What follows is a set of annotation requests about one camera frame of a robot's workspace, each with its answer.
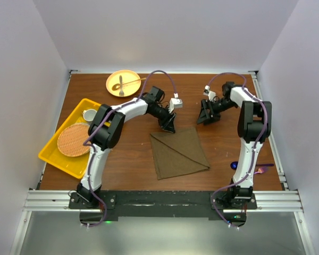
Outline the brown cloth napkin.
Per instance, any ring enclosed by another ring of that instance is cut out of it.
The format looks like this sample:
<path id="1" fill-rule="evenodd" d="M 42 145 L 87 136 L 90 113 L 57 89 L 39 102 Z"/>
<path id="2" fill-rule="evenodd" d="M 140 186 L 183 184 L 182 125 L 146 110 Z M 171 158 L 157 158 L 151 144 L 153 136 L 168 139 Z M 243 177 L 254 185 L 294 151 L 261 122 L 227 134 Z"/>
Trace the brown cloth napkin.
<path id="1" fill-rule="evenodd" d="M 150 142 L 158 180 L 210 168 L 195 127 L 180 129 L 176 133 L 154 132 L 150 134 Z"/>

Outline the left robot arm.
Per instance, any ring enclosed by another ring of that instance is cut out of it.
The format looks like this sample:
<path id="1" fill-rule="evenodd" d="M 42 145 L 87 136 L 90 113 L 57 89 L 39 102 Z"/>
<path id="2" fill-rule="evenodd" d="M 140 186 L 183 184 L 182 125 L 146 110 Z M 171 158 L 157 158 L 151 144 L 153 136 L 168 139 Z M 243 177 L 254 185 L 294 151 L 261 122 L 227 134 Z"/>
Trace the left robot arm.
<path id="1" fill-rule="evenodd" d="M 77 185 L 76 194 L 87 208 L 95 208 L 102 204 L 99 192 L 102 187 L 102 176 L 111 150 L 120 140 L 124 123 L 141 115 L 149 114 L 158 120 L 160 128 L 174 133 L 176 108 L 183 106 L 182 100 L 175 93 L 169 105 L 163 107 L 161 98 L 164 91 L 152 87 L 150 92 L 133 98 L 120 105 L 102 104 L 88 130 L 88 139 L 83 143 L 90 147 L 90 154 L 85 174 Z"/>

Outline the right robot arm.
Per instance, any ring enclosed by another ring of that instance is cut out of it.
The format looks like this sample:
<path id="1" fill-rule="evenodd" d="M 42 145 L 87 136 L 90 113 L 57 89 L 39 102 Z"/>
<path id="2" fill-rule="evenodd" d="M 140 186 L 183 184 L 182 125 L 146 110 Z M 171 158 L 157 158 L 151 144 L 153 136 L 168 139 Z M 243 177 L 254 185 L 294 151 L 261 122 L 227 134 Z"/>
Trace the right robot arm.
<path id="1" fill-rule="evenodd" d="M 259 152 L 271 134 L 272 104 L 262 101 L 246 87 L 226 82 L 222 98 L 205 86 L 197 124 L 211 124 L 221 119 L 221 112 L 232 107 L 240 108 L 237 126 L 240 138 L 240 155 L 230 184 L 214 195 L 215 202 L 224 208 L 237 209 L 249 202 L 253 195 L 254 170 Z"/>

